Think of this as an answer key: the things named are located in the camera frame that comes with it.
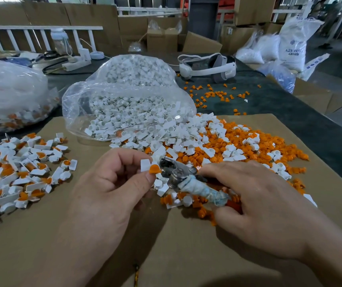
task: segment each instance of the white container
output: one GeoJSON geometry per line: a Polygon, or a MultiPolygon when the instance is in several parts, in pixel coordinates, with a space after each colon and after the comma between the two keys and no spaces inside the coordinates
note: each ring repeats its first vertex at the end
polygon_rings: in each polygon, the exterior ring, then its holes
{"type": "Polygon", "coordinates": [[[51,29],[50,35],[54,42],[54,48],[60,55],[73,54],[73,48],[69,43],[69,37],[63,28],[51,29]]]}

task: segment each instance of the vr headset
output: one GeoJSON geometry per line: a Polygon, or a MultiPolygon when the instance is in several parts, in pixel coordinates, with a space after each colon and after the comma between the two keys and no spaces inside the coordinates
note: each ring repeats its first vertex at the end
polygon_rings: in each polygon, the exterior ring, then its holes
{"type": "Polygon", "coordinates": [[[210,56],[201,57],[198,55],[182,54],[177,58],[179,62],[180,75],[186,80],[191,77],[201,77],[204,75],[212,75],[212,79],[216,83],[223,83],[227,79],[236,75],[236,63],[227,63],[227,57],[220,53],[214,53],[210,56]],[[213,66],[204,70],[192,70],[192,64],[202,62],[204,60],[215,59],[213,66]]]}

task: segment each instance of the table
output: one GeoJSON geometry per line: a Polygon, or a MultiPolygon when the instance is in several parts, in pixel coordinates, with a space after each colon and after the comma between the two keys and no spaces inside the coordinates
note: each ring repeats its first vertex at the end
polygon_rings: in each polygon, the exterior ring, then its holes
{"type": "MultiPolygon", "coordinates": [[[[166,62],[176,64],[175,56],[162,55],[156,57],[164,59],[166,62]]],[[[79,69],[79,72],[94,72],[105,60],[92,62],[91,65],[79,69]]],[[[188,89],[192,85],[198,87],[202,85],[204,89],[193,91],[194,99],[204,96],[207,92],[207,84],[211,84],[215,91],[226,91],[236,96],[239,93],[249,91],[247,96],[248,103],[244,99],[236,97],[230,102],[222,102],[218,97],[207,99],[206,109],[199,108],[202,113],[214,112],[216,115],[233,115],[233,109],[238,109],[241,113],[252,114],[274,114],[283,124],[285,124],[297,137],[299,137],[314,153],[316,153],[329,167],[342,177],[342,127],[331,121],[326,116],[318,113],[310,106],[300,101],[293,95],[285,92],[277,84],[255,72],[241,72],[250,70],[248,66],[237,61],[238,74],[228,80],[228,87],[216,85],[210,77],[196,77],[189,80],[188,89]]],[[[68,76],[49,76],[49,86],[57,86],[61,94],[71,84],[85,80],[90,74],[68,75],[68,76]]],[[[177,78],[178,85],[183,88],[185,81],[177,78]]],[[[13,132],[14,137],[21,137],[31,132],[38,132],[52,118],[62,115],[59,107],[53,111],[52,115],[46,120],[13,132]]]]}

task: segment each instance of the open cardboard box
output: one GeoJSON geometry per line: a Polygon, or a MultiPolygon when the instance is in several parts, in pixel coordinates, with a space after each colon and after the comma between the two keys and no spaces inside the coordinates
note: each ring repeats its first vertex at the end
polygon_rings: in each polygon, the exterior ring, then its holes
{"type": "MultiPolygon", "coordinates": [[[[260,64],[247,64],[257,70],[260,64]]],[[[271,75],[267,76],[271,81],[279,84],[271,75]]],[[[321,88],[311,82],[296,78],[293,96],[306,103],[321,114],[330,114],[342,108],[342,94],[321,88]]]]}
{"type": "MultiPolygon", "coordinates": [[[[307,168],[306,174],[295,177],[306,185],[318,208],[342,228],[342,178],[275,116],[220,118],[280,136],[307,153],[310,161],[295,159],[290,163],[307,168]]],[[[53,118],[39,135],[48,140],[59,132],[68,138],[66,158],[78,160],[74,177],[27,209],[1,217],[0,287],[20,286],[39,267],[37,259],[52,243],[67,213],[75,183],[110,150],[107,142],[91,143],[70,134],[62,117],[53,118]]],[[[58,167],[49,166],[52,171],[58,167]]],[[[138,285],[145,287],[321,286],[308,267],[247,246],[220,227],[212,227],[208,220],[199,219],[196,209],[168,210],[156,195],[145,203],[145,209],[132,212],[123,240],[88,286],[131,287],[135,263],[140,266],[138,285]]]]}

